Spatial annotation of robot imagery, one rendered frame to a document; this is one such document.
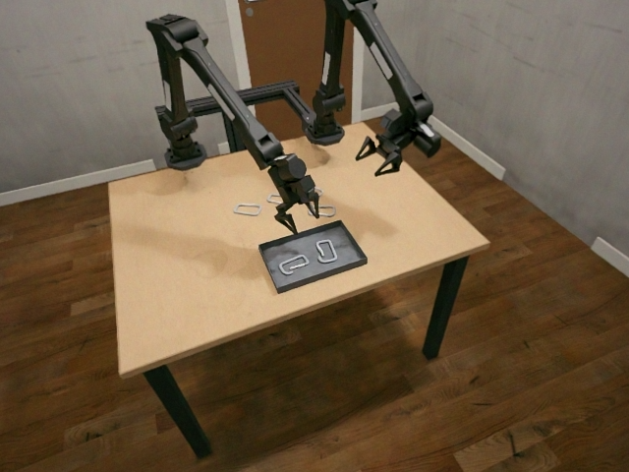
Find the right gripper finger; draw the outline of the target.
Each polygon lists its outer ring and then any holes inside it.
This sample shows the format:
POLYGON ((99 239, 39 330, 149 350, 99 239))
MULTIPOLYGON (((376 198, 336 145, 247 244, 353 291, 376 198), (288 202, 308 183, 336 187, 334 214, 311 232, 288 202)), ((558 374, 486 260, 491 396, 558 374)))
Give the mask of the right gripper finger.
POLYGON ((313 216, 316 219, 319 219, 318 201, 319 201, 319 195, 317 194, 314 197, 312 197, 311 199, 309 199, 307 202, 305 202, 305 205, 307 206, 307 208, 310 210, 310 212, 313 214, 313 216), (311 202, 314 202, 314 208, 313 208, 311 202), (314 211, 314 209, 315 209, 315 211, 314 211))
POLYGON ((285 214, 283 217, 275 218, 275 220, 287 227, 294 235, 298 235, 298 231, 291 213, 285 214), (291 226, 285 220, 288 221, 291 226))

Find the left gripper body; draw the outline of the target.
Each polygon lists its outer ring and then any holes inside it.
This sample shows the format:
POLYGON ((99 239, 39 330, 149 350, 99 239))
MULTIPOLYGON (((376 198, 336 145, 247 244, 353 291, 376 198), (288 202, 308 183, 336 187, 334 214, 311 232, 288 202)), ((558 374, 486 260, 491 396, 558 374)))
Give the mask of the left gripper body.
POLYGON ((394 154, 397 155, 398 161, 399 161, 399 166, 400 166, 401 163, 403 162, 401 151, 404 148, 406 148, 410 143, 408 143, 405 147, 400 149, 400 147, 398 147, 397 145, 392 143, 390 140, 385 138, 380 133, 375 135, 375 139, 378 140, 378 142, 379 142, 379 145, 377 145, 377 147, 375 147, 375 143, 374 143, 374 141, 372 141, 374 149, 375 149, 375 152, 377 154, 379 154, 381 157, 383 157, 384 159, 387 159, 387 157, 393 152, 394 154))

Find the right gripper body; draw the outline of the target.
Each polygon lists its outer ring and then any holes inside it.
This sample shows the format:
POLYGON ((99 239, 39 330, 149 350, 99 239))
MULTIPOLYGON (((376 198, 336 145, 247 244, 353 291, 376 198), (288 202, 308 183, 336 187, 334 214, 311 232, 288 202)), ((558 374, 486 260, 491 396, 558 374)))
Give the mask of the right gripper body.
MULTIPOLYGON (((285 184, 287 184, 287 182, 284 182, 284 183, 282 183, 282 184, 280 184, 280 185, 278 185, 278 186, 275 186, 275 188, 277 189, 277 188, 279 188, 279 187, 281 187, 281 186, 283 186, 283 185, 285 185, 285 184)), ((293 207, 296 203, 298 203, 298 205, 302 205, 302 204, 304 204, 305 202, 307 202, 308 200, 309 200, 309 199, 304 199, 304 198, 302 198, 302 197, 300 196, 299 198, 297 198, 296 200, 294 200, 294 201, 293 201, 293 202, 291 202, 291 203, 287 203, 287 204, 285 204, 285 203, 283 202, 283 203, 281 203, 280 205, 278 205, 278 206, 276 206, 276 207, 275 207, 278 213, 277 213, 277 214, 275 214, 273 217, 274 217, 274 218, 283 217, 285 214, 287 214, 287 213, 286 213, 286 211, 287 211, 288 209, 290 209, 291 207, 293 207)))

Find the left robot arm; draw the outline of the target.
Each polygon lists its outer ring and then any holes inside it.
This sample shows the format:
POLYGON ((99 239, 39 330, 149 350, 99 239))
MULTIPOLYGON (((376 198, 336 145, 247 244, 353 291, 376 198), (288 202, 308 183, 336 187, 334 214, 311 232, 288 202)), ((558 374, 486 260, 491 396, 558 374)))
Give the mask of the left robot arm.
POLYGON ((425 157, 433 157, 441 147, 441 135, 428 123, 433 104, 408 72, 378 20, 374 11, 376 0, 324 1, 326 23, 322 77, 313 98, 316 117, 314 123, 308 125, 312 136, 320 139, 342 133, 334 112, 342 111, 346 105, 344 87, 339 80, 345 23, 349 20, 363 38, 399 106, 400 112, 392 108, 383 115, 379 125, 386 131, 382 135, 400 149, 414 142, 413 147, 425 157))

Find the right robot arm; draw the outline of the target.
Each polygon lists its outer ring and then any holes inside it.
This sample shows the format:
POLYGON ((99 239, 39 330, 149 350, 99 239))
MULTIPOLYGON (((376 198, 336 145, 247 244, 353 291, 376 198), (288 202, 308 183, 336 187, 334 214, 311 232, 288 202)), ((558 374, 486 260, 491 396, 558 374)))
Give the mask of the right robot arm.
POLYGON ((196 132, 198 122, 194 110, 185 102, 181 57, 233 123, 259 170, 270 166, 267 173, 274 186, 287 182, 277 188, 283 202, 291 203, 300 196, 313 197, 315 182, 311 174, 306 175, 305 162, 294 152, 285 154, 281 143, 252 114, 204 47, 208 36, 199 23, 173 14, 145 23, 157 49, 165 96, 165 114, 161 116, 160 128, 171 142, 167 149, 170 162, 202 156, 199 142, 193 142, 190 136, 196 132))

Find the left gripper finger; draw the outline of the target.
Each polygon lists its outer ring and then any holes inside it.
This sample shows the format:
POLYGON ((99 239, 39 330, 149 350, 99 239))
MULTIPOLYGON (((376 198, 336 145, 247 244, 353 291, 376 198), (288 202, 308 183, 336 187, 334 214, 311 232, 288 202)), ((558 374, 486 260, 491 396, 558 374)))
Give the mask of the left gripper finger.
POLYGON ((396 154, 393 152, 387 157, 387 159, 379 166, 379 168, 374 172, 374 176, 381 176, 384 174, 397 173, 400 171, 399 161, 396 154), (391 164, 391 168, 382 171, 387 165, 391 164))
POLYGON ((359 150, 358 154, 356 155, 355 159, 356 161, 359 161, 363 158, 366 158, 370 155, 375 154, 375 149, 372 143, 372 138, 370 136, 366 136, 365 140, 362 144, 361 149, 359 150), (366 147, 369 147, 368 151, 366 151, 364 154, 362 154, 362 152, 365 150, 366 147), (362 154, 362 155, 361 155, 362 154), (360 156, 361 155, 361 156, 360 156))

